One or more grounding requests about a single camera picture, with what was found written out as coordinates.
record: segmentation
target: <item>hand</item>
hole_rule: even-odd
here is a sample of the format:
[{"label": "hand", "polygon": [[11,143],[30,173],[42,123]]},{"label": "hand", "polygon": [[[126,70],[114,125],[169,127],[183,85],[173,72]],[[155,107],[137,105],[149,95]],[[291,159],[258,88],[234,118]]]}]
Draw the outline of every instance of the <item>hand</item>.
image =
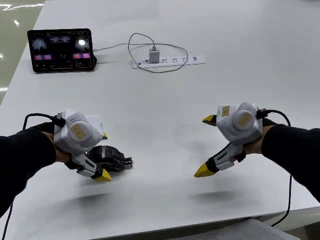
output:
[{"label": "hand", "polygon": [[262,136],[250,143],[243,145],[243,150],[246,154],[261,154],[261,146],[264,140],[266,133],[273,127],[274,125],[264,126]]},{"label": "hand", "polygon": [[54,135],[48,132],[43,131],[42,132],[44,135],[46,135],[50,141],[52,142],[52,144],[54,145],[55,148],[55,161],[56,162],[61,162],[61,163],[66,163],[68,161],[71,160],[71,154],[67,153],[65,151],[62,151],[61,149],[59,149],[54,142]]}]

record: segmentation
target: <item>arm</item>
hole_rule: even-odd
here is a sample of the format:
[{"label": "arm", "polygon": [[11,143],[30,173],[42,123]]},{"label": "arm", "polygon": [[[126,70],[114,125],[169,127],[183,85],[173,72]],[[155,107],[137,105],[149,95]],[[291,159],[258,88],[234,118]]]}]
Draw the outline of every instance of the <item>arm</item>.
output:
[{"label": "arm", "polygon": [[246,144],[247,154],[263,154],[305,186],[320,202],[320,129],[306,130],[282,124],[263,128],[263,136]]},{"label": "arm", "polygon": [[67,153],[55,147],[50,133],[27,129],[12,136],[0,136],[0,217],[37,171],[55,161],[69,159]]}]

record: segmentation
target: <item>shiny floor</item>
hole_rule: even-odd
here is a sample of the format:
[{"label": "shiny floor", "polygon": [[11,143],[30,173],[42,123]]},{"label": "shiny floor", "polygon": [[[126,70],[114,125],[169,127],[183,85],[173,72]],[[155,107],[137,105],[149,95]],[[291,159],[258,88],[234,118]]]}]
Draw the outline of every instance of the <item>shiny floor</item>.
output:
[{"label": "shiny floor", "polygon": [[[44,0],[0,1],[0,102],[3,100]],[[302,240],[320,238],[320,224],[289,231]]]}]

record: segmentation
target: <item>tablet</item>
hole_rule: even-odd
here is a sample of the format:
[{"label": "tablet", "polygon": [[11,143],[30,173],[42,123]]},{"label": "tablet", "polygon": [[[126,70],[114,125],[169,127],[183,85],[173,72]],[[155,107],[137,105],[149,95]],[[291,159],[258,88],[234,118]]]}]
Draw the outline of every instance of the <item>tablet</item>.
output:
[{"label": "tablet", "polygon": [[96,66],[87,28],[29,30],[27,36],[36,73],[91,71]]}]

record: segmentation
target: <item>power strip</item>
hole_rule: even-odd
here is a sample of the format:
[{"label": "power strip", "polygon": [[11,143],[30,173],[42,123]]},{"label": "power strip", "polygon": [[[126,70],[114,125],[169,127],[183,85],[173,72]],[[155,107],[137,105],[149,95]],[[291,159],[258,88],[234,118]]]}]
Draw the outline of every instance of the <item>power strip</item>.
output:
[{"label": "power strip", "polygon": [[[170,67],[170,66],[181,66],[186,61],[186,56],[165,56],[160,57],[159,63],[149,63],[148,59],[136,60],[136,63],[141,68],[156,68],[156,67]],[[205,64],[207,63],[204,57],[201,56],[189,56],[188,61],[185,65],[193,65],[193,64]],[[137,69],[138,66],[132,61],[132,68]]]}]

